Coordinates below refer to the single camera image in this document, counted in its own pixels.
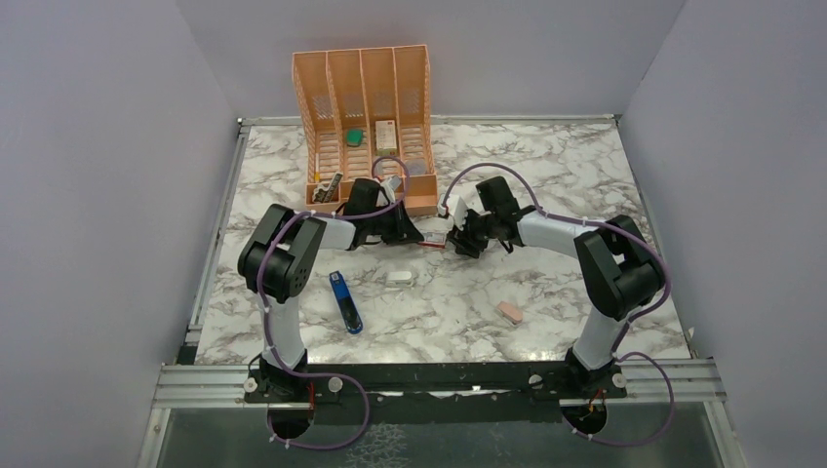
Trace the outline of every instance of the blue and black tool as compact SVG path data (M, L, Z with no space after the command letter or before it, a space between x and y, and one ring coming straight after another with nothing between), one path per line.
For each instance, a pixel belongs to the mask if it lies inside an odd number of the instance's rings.
M350 296L350 291L344 283L344 277L338 271L331 273L331 287L334 289L338 310L341 312L341 318L344 319L345 327L352 334L361 332L362 318L359 317L353 297Z

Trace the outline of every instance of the gray backdrop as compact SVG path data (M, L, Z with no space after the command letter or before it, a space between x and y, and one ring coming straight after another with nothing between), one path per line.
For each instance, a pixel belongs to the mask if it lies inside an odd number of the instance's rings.
M229 167L173 1L117 3L0 2L3 467L135 465Z
M620 121L751 466L827 448L827 2L689 0Z
M177 0L233 110L298 115L291 54L428 44L436 114L623 112L683 0Z

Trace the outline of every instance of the purple cable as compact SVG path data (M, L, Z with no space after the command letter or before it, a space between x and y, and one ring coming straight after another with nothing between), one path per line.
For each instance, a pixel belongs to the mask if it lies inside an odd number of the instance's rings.
M638 352L638 351L632 351L630 353L627 353L627 354L623 355L623 357L617 358L617 361L619 363L622 363L623 361L626 361L627 359L629 359L631 356L640 356L640 357L646 359L647 361L649 361L654 366L655 369L657 369L658 372L660 372L661 375L663 375L663 381L666 382L666 389L669 391L669 415L666 416L666 420L663 421L663 425L660 426L660 429L658 429L654 434L652 434L652 435L650 435L650 436L648 436L645 439L642 439L640 441L619 442L619 441L610 441L610 440L607 440L607 439L601 439L599 437L594 437L594 436L592 436L590 438L588 434L583 434L582 432L580 432L579 430L574 428L574 426L571 425L569 420L566 419L566 423L569 425L569 427L571 428L571 431L575 435L577 435L577 436L579 436L583 439L586 439L589 442L594 442L595 444L600 444L600 445L603 445L603 446L621 447L621 448L639 447L639 446L645 446L646 444L649 444L649 443L652 443L652 442L656 441L661 436L663 436L663 434L666 433L666 430L669 429L669 426L672 425L672 419L675 417L675 392L672 390L672 381L669 380L669 376L666 375L666 370L664 370L660 366L660 364L656 363L654 361L654 359L652 359L649 356L647 356L646 354Z
M382 157L376 159L374 161L373 166L372 166L372 173L375 172L376 165L378 163L380 163L381 161L385 161L385 160L395 161L396 163L398 163L402 167L402 171L405 173L405 179L403 180L404 183L403 183L403 189L402 189L402 196L400 196L398 200L396 200L395 202L389 204L387 207L384 207L381 210L378 210L378 211L373 212L373 213L368 213L368 214L355 214L355 215L351 215L351 216L334 216L332 214L324 213L324 214L315 214L315 215L320 215L320 216L323 216L323 217L330 217L330 218L344 219L344 220L356 220L356 219L366 219L366 218L369 218L369 217L384 215L385 213L388 213L391 210L393 210L394 208L396 208L397 205L402 203L402 201L405 199L405 196L408 195L408 186L409 186L408 177L410 176L410 174L408 172L408 167L405 166L405 163L403 163L401 160L399 160L397 158L394 158L392 156L382 156ZM290 369L287 366L287 364L285 364L285 362L282 361L282 358L281 358L281 356L279 356L278 350L276 349L276 346L273 343L273 337L270 334L270 327L269 327L269 325L270 325L270 313L267 310L267 308L270 306L270 302L269 302L269 300L267 300L267 294L264 292L264 269L266 267L267 261L269 261L270 257L273 255L273 252L275 252L276 247L279 245L279 243L282 241L282 239L284 239L284 236L285 236L285 234L287 234L288 230L290 230L290 228L293 227L293 225L296 224L297 222L299 222L300 220L305 219L306 217L310 217L312 215L313 214L311 212L299 212L299 213L294 214L294 216L291 217L290 219L288 219L288 221L285 223L285 225L282 226L282 228L276 234L276 237L273 238L273 241L270 243L270 247L267 248L267 252L264 254L264 258L261 260L261 266L258 268L258 272L256 274L256 288L258 289L258 294L261 297L261 302L262 302L262 304L264 305L264 308L265 308L264 314L263 314L264 315L264 320L263 320L264 342L267 345L267 348L270 349L273 352L273 357L276 359L276 362L278 363L279 367L282 368L282 371L286 372L289 375L292 375L294 377L299 377L299 378L318 378L318 377L331 378L331 377L338 377L342 380L347 380L348 382L355 385L356 389L359 390L359 393L362 394L362 401L365 403L365 418L362 420L362 425L359 426L359 429L356 431L356 434L354 434L353 436L351 436L349 439L347 439L344 442L340 442L338 444L332 444L332 445L329 445L329 446L314 446L314 445L311 445L311 444L304 444L304 443L301 443L301 442L290 442L289 440L282 439L281 437L276 435L275 431L273 431L269 415L267 415L267 429L270 431L270 435L272 436L272 438L270 439L270 442L279 441L280 443L286 444L287 447L294 446L294 447L298 447L300 449L336 450L336 449L345 448L345 447L353 444L354 442L356 442L356 440L358 440L360 437L362 437L362 435L365 433L365 430L368 428L368 423L371 420L371 402L368 398L368 392L365 390L365 387L363 387L362 384L359 383L358 380L356 380L355 378L353 378L349 375L344 375L342 373L329 373L329 372L320 372L320 373L297 372L295 370Z
M641 317L649 314L650 312L654 311L655 309L657 309L658 307L663 305L663 303L666 302L666 299L669 298L669 294L672 293L672 275L669 273L669 268L666 266L666 263L663 261L663 259L657 253L657 251L655 249L653 249L649 244L647 244L646 241L644 241L643 239L638 239L637 237L635 237L631 233L628 233L628 232L624 231L623 229L620 229L617 226L612 226L611 224L608 224L608 223L605 223L605 222L602 222L602 221L593 221L593 220L585 220L584 221L583 219L577 219L576 217L569 217L569 216L563 216L561 214L548 213L547 211L545 211L540 206L540 203L537 200L537 196L536 196L536 194L534 194L534 191L533 191L532 187L529 185L529 183L517 171L514 171L513 169L509 168L508 166L504 166L504 165L499 164L499 163L478 163L478 164L474 164L472 166L469 166L469 167L465 168L461 173L459 173L459 175L457 175L451 181L451 184L448 186L448 190L446 190L446 192L445 192L445 197L443 198L443 201L444 201L443 202L443 207L445 207L446 212L448 211L448 196L451 195L451 191L453 190L453 187L456 185L456 183L459 182L459 180L463 176L468 174L469 172L471 172L471 171L473 171L477 168L484 168L484 167L502 169L502 170L506 171L507 173L511 174L512 176L516 177L518 180L520 180L520 182L523 184L524 187L526 187L526 190L529 192L529 196L532 197L532 203L534 204L534 207L537 209L537 212L540 213L541 215L543 215L545 217L548 217L550 219L555 219L555 220L562 221L562 222L568 222L568 223L571 223L571 224L585 224L585 225L591 226L591 227L606 228L609 231L614 232L615 234L619 234L619 235L625 237L626 239L629 239L630 241L634 242L635 244L641 246L643 249L645 249L655 259L655 261L657 261L657 264L660 265L660 268L663 270L663 277L664 277L663 294L660 296L660 298L654 304L650 305L646 309L644 309L644 310L642 310L642 311L640 311L636 314L632 314L631 316L629 316L629 320L627 320L626 323L623 324L623 329L620 331L620 334L617 336L617 340L614 342L614 345L611 347L611 351L616 351L617 350L617 347L620 345L620 341L623 340L623 336L625 336L626 333L629 331L629 324L631 324L632 322L634 322L634 321L640 319Z

